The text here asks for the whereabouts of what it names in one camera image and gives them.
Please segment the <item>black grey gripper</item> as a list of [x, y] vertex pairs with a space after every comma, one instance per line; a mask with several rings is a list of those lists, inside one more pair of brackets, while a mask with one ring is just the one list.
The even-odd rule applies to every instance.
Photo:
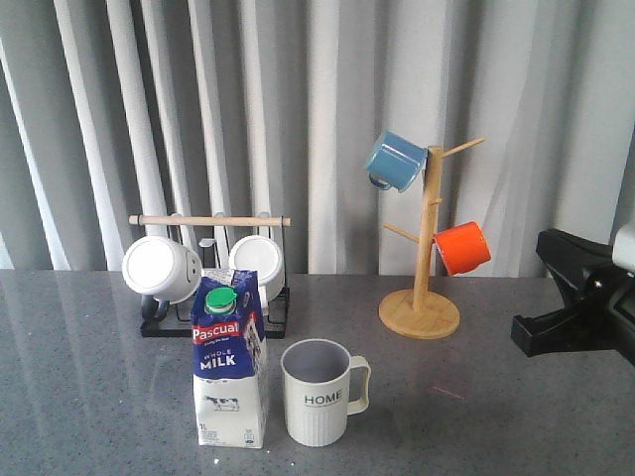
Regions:
[[538, 235], [536, 253], [574, 305], [538, 317], [516, 315], [511, 338], [528, 357], [615, 350], [634, 362], [634, 223], [611, 245], [559, 229]]

